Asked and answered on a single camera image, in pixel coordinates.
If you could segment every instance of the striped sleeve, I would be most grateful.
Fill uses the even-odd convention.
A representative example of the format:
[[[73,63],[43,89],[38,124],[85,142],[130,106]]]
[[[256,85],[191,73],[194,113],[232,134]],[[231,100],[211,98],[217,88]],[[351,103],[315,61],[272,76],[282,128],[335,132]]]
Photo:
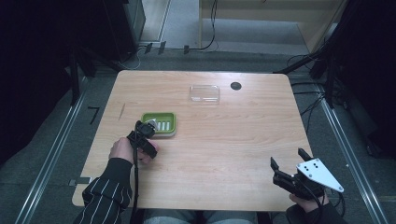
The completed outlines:
[[[82,192],[85,208],[74,223],[121,223],[120,213],[131,201],[129,175],[132,164],[120,170],[119,161],[110,161],[104,174],[93,180]],[[128,173],[127,181],[124,179],[126,174],[120,174],[124,171]]]

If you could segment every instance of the person's arm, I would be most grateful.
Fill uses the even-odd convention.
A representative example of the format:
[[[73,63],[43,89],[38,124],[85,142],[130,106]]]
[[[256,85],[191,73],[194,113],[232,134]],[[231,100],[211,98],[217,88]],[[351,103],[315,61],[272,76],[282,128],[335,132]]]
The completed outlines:
[[[120,213],[129,205],[132,197],[130,185],[134,156],[127,138],[115,142],[109,154],[103,174],[93,180],[82,192],[85,208],[74,223],[121,223]],[[150,157],[141,149],[138,159],[144,163]]]
[[[290,195],[290,199],[304,209],[303,212],[306,223],[318,223],[318,224],[347,223],[340,216],[337,210],[335,210],[332,203],[329,202],[329,198],[327,197],[327,194],[325,194],[323,197],[318,198],[318,200],[323,204],[323,206],[322,206],[321,218],[319,221],[317,221],[320,211],[316,201],[314,200],[307,201],[298,198],[294,194]]]

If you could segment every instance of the person's leg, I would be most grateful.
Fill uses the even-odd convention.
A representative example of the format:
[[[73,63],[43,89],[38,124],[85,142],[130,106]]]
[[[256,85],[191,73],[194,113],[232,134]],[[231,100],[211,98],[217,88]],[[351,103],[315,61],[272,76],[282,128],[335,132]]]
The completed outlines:
[[[204,211],[207,224],[257,224],[256,212]]]
[[[146,209],[143,224],[191,224],[196,219],[196,213],[190,210]]]

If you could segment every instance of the green tray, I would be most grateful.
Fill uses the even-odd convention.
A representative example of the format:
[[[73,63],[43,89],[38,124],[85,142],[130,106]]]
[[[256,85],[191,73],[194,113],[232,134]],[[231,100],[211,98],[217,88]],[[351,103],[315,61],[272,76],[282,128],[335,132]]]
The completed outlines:
[[[176,116],[174,113],[145,113],[142,115],[142,122],[155,120],[157,123],[157,130],[154,137],[170,137],[176,133]]]

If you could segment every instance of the person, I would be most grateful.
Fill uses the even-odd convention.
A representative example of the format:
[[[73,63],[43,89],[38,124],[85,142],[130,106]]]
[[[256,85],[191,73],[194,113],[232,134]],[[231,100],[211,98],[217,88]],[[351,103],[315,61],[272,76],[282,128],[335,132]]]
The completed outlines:
[[[158,151],[159,146],[149,140]],[[149,163],[151,157],[141,148],[137,152],[138,159],[143,163]],[[131,169],[134,165],[134,154],[129,140],[120,138],[110,150],[109,160],[102,175],[94,179],[82,192],[85,208],[75,218],[74,223],[121,223],[122,213],[132,200],[130,185]],[[297,211],[304,216],[307,223],[312,223],[318,217],[318,205],[315,201],[306,201],[290,195],[290,199],[297,207],[288,210],[290,214]],[[324,195],[322,219],[319,224],[345,223],[338,215],[327,195]],[[199,213],[189,210],[163,210],[148,209],[144,217],[144,224],[155,223],[196,223]],[[204,211],[202,217],[207,223],[213,224],[254,224],[258,223],[255,212],[227,212],[227,211]]]

